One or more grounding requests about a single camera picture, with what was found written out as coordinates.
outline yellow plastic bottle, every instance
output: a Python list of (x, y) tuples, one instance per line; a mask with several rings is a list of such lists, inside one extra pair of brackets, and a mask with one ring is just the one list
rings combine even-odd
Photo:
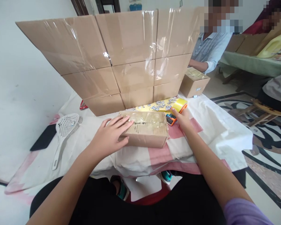
[(281, 35), (271, 40), (257, 55), (258, 58), (271, 58), (281, 50)]

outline fingers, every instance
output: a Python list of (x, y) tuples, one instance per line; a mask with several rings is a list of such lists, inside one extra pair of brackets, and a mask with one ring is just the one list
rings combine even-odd
[(174, 108), (172, 108), (172, 112), (173, 112), (174, 116), (176, 116), (177, 118), (181, 116), (181, 114)]
[(190, 118), (190, 111), (186, 108), (182, 111), (181, 115), (185, 116), (189, 119)]
[(123, 126), (121, 126), (119, 128), (121, 134), (124, 133), (129, 127), (131, 127), (133, 123), (134, 123), (134, 121), (132, 120), (132, 121), (129, 121), (128, 123), (124, 124)]
[(124, 123), (126, 123), (127, 120), (129, 120), (130, 116), (126, 116), (122, 119), (120, 119), (118, 122), (116, 122), (115, 127), (119, 128), (120, 126), (122, 126)]
[(117, 143), (117, 149), (123, 148), (126, 144), (128, 144), (129, 137), (127, 136), (123, 140)]
[(108, 126), (112, 126), (112, 125), (114, 125), (116, 122), (118, 122), (120, 119), (122, 119), (123, 117), (122, 116), (118, 116), (118, 117), (116, 117), (116, 118), (113, 118), (110, 122), (109, 122), (109, 124), (108, 124)]
[(111, 118), (104, 120), (104, 121), (101, 123), (101, 126), (100, 126), (100, 127), (101, 127), (101, 128), (102, 128), (102, 127), (105, 127), (106, 124), (107, 124), (109, 121), (111, 121)]

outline green tablecloth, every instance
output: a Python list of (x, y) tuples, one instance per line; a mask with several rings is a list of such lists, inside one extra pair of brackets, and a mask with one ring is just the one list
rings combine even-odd
[(271, 58), (261, 59), (255, 56), (247, 56), (233, 52), (224, 52), (219, 66), (224, 77), (230, 76), (237, 69), (242, 69), (265, 77), (277, 77), (281, 75), (281, 61)]

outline person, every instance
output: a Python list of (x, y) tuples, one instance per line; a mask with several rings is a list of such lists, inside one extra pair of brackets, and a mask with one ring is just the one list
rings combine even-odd
[(258, 93), (257, 99), (281, 112), (281, 75), (269, 80)]
[(208, 21), (204, 32), (199, 34), (189, 67), (205, 74), (215, 69), (233, 34), (221, 27), (222, 20), (227, 13), (234, 12), (235, 6), (238, 6), (238, 0), (209, 0)]
[(105, 157), (128, 143), (119, 136), (133, 124), (128, 117), (103, 121), (94, 138), (64, 177), (47, 184), (33, 199), (28, 225), (38, 224), (272, 224), (234, 174), (205, 144), (190, 123), (190, 112), (173, 110), (202, 175), (185, 173), (156, 204), (125, 202), (121, 179), (90, 178)]
[(243, 34), (269, 33), (281, 20), (281, 8), (275, 8), (265, 19), (256, 21)]

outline black pants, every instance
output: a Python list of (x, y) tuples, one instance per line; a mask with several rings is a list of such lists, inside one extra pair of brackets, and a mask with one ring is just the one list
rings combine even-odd
[[(245, 186), (245, 169), (233, 172)], [(30, 217), (61, 180), (47, 184), (32, 201)], [(222, 209), (202, 175), (185, 173), (173, 190), (150, 206), (126, 203), (116, 196), (107, 178), (89, 178), (81, 192), (70, 224), (226, 224)]]
[(262, 89), (258, 93), (257, 99), (264, 105), (281, 112), (281, 102), (268, 96)]

